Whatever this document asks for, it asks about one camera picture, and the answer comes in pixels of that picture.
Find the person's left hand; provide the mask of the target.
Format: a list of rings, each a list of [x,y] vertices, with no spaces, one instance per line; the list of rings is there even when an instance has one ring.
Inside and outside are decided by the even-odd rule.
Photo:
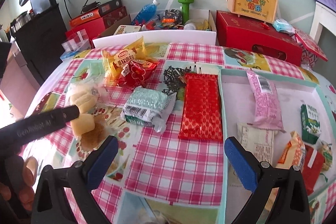
[[[1,159],[1,197],[19,215],[30,214],[36,176],[21,156]]]

